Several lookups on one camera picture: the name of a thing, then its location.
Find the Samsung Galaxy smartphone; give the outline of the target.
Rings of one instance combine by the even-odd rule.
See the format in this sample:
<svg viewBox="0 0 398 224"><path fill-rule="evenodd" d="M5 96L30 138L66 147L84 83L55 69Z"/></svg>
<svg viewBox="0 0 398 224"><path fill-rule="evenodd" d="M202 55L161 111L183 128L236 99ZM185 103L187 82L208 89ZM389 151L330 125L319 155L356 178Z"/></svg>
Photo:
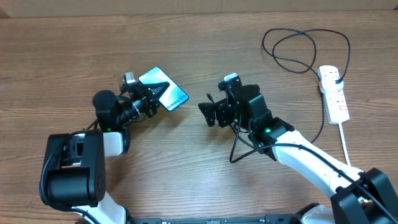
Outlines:
<svg viewBox="0 0 398 224"><path fill-rule="evenodd" d="M139 81L149 87L168 112L177 109L189 99L188 94L159 67L154 67L141 75Z"/></svg>

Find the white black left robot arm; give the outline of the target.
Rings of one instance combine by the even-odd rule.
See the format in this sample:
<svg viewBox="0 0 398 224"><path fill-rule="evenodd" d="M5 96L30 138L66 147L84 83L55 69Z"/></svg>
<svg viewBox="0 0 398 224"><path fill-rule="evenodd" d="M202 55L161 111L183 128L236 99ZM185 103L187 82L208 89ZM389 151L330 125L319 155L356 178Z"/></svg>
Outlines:
<svg viewBox="0 0 398 224"><path fill-rule="evenodd" d="M169 86L125 80L119 95L101 90L93 97L96 120L88 128L50 135L39 184L43 203L87 223L133 223L128 209L107 193L105 159L128 152L129 124L155 115Z"/></svg>

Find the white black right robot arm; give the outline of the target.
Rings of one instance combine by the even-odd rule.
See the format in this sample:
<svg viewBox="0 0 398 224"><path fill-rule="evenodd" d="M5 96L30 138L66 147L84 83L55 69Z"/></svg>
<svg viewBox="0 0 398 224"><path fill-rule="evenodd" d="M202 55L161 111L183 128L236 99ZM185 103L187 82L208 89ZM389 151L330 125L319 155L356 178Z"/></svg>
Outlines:
<svg viewBox="0 0 398 224"><path fill-rule="evenodd" d="M304 176L321 190L330 207L312 203L293 215L291 223L397 223L397 194L385 173L349 166L307 141L292 125L274 117L258 85L243 85L228 75L219 82L223 100L198 105L209 126L245 129L253 149Z"/></svg>

